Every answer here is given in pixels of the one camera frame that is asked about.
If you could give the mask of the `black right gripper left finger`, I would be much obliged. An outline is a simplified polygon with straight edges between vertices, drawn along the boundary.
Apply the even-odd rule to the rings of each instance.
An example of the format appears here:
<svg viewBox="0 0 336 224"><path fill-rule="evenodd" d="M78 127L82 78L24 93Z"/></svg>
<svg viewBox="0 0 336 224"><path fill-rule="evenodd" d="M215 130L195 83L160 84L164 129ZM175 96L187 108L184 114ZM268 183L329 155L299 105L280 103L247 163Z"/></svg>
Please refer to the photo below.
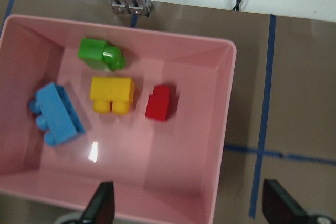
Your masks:
<svg viewBox="0 0 336 224"><path fill-rule="evenodd" d="M80 217L80 223L113 223L115 199L113 182L101 182Z"/></svg>

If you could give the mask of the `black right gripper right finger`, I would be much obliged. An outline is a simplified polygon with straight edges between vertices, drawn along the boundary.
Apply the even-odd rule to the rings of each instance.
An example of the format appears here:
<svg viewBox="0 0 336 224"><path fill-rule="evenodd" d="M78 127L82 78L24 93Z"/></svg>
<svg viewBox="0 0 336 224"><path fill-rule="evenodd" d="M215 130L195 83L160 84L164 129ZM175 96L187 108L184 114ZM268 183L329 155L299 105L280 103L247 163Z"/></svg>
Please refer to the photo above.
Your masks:
<svg viewBox="0 0 336 224"><path fill-rule="evenodd" d="M307 212L275 179L265 179L262 211L268 223L308 223Z"/></svg>

